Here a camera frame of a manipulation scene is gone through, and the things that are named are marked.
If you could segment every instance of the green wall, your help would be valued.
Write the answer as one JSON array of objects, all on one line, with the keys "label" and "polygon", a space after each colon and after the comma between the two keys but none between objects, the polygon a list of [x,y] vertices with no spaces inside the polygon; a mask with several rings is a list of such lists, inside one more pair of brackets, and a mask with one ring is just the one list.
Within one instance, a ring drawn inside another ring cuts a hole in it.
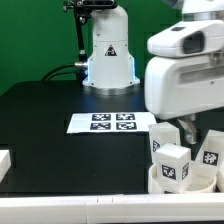
[{"label": "green wall", "polygon": [[[118,0],[125,7],[127,0]],[[0,94],[21,81],[40,80],[48,71],[77,61],[72,12],[62,11],[63,0],[0,1]],[[136,75],[144,77],[147,39],[181,19],[162,0],[131,0],[129,50],[136,58]],[[84,27],[91,53],[91,23]],[[71,75],[61,77],[73,79]]]}]

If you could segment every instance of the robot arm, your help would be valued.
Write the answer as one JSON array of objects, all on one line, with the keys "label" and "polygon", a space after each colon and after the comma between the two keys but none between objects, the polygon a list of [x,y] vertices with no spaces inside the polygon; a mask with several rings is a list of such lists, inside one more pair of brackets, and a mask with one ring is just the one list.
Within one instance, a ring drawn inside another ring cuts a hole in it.
[{"label": "robot arm", "polygon": [[223,107],[224,1],[164,1],[183,3],[183,20],[148,40],[146,108],[170,119]]}]

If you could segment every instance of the black cable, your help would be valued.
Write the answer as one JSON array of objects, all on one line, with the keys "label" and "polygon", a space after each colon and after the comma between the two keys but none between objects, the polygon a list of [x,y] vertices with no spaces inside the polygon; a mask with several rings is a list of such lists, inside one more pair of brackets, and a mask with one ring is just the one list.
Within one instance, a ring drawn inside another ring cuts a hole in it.
[{"label": "black cable", "polygon": [[52,78],[54,78],[55,76],[59,76],[59,75],[70,75],[70,74],[74,74],[76,75],[75,71],[71,71],[71,72],[60,72],[60,73],[55,73],[52,74],[51,76],[49,76],[47,79],[45,79],[45,81],[50,81]]},{"label": "black cable", "polygon": [[59,66],[53,70],[51,70],[50,72],[48,72],[42,79],[41,81],[47,81],[49,79],[49,77],[51,77],[54,73],[62,70],[62,69],[65,69],[65,68],[74,68],[75,65],[74,64],[67,64],[67,65],[62,65],[62,66]]},{"label": "black cable", "polygon": [[131,0],[127,0],[127,5],[126,5],[126,7],[125,7],[125,11],[126,11],[126,12],[128,11],[128,8],[129,8],[129,5],[130,5],[130,2],[131,2]]}]

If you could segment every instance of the white block with marker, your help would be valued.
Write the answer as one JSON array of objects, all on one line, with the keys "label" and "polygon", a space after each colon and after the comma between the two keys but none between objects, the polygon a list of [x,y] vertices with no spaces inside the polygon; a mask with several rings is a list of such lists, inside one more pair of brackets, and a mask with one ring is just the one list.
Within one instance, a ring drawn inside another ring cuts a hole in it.
[{"label": "white block with marker", "polygon": [[210,130],[193,167],[196,175],[213,179],[224,161],[224,132]]},{"label": "white block with marker", "polygon": [[179,129],[168,122],[150,125],[149,138],[152,163],[156,163],[155,152],[166,143],[180,145]]},{"label": "white block with marker", "polygon": [[191,150],[167,143],[155,155],[160,186],[171,192],[185,191],[191,184]]}]

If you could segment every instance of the black tabletop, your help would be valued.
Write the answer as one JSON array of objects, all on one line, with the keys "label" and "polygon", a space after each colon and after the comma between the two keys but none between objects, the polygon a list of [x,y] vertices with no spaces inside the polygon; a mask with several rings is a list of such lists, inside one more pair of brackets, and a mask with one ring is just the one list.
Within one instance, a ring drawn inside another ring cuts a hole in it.
[{"label": "black tabletop", "polygon": [[147,193],[147,133],[66,134],[73,113],[143,112],[143,89],[88,94],[75,81],[23,82],[0,98],[0,147],[11,195]]}]

